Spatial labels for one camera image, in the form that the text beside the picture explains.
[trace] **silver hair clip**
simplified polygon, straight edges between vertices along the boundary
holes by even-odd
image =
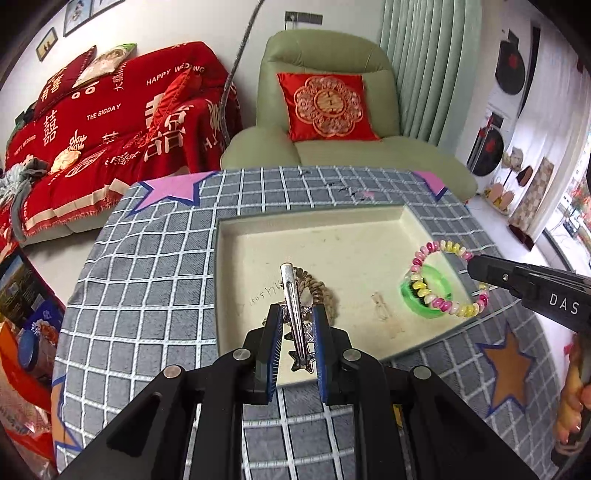
[[[289,352],[294,360],[291,370],[295,372],[304,368],[309,373],[313,373],[314,355],[308,350],[306,337],[309,335],[304,331],[304,316],[309,312],[310,307],[306,307],[306,311],[302,309],[294,266],[290,263],[284,263],[281,266],[281,284],[285,294],[286,316],[291,327],[290,340],[292,339],[295,343],[295,350]]]

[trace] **white wall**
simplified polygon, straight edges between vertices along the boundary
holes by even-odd
[[[523,57],[527,74],[530,65],[532,22],[543,25],[544,28],[555,28],[528,0],[482,0],[482,31],[476,83],[466,124],[456,150],[456,157],[463,163],[466,163],[470,156],[478,130],[486,125],[493,110],[505,118],[501,131],[505,138],[505,148],[509,147],[525,87],[514,96],[507,95],[499,87],[495,79],[499,44],[501,40],[507,39],[509,30],[517,35],[519,52]]]
[[[33,39],[0,90],[0,145],[5,145],[14,119],[37,100],[47,79],[95,44],[101,53],[118,44],[137,43],[138,54],[144,54],[200,40],[230,70],[256,3],[257,0],[125,0],[65,38],[62,35],[66,10],[62,9]],[[265,44],[270,36],[284,29],[286,10],[322,14],[320,28],[379,42],[383,0],[267,0],[235,79],[245,126],[255,121],[258,70]],[[35,48],[51,27],[56,28],[59,40],[45,60],[39,62]],[[306,24],[299,27],[316,28]]]
[[[472,101],[466,117],[464,130],[456,149],[456,158],[468,161],[476,136],[482,126],[488,97],[496,84],[496,61],[499,43],[502,40],[501,12],[504,0],[483,0],[482,29],[480,31],[480,55]]]

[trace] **human hand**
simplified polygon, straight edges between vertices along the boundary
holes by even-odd
[[[580,379],[581,349],[578,338],[574,340],[574,346],[570,351],[569,358],[569,371],[566,374],[564,388],[560,394],[560,405],[558,406],[558,415],[554,425],[554,435],[563,444],[569,441],[571,432],[580,432],[583,406],[591,410],[591,385],[583,388]]]

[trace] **framed photo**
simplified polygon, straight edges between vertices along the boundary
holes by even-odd
[[[70,0],[66,6],[64,20],[64,37],[90,20],[90,4],[92,0]]]
[[[56,44],[56,42],[57,42],[56,29],[52,27],[51,30],[49,32],[47,32],[47,35],[45,35],[45,37],[43,37],[43,40],[41,40],[41,43],[37,47],[36,51],[37,51],[37,58],[39,58],[39,61],[43,61],[43,59],[47,56],[47,54],[49,53],[49,51],[51,50],[53,45]]]
[[[92,0],[92,9],[90,12],[90,16],[94,17],[105,10],[114,7],[117,4],[120,4],[124,0]]]

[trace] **red bag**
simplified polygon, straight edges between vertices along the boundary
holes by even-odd
[[[6,322],[0,329],[0,397],[0,421],[8,436],[55,466],[50,393],[19,365],[17,341]]]

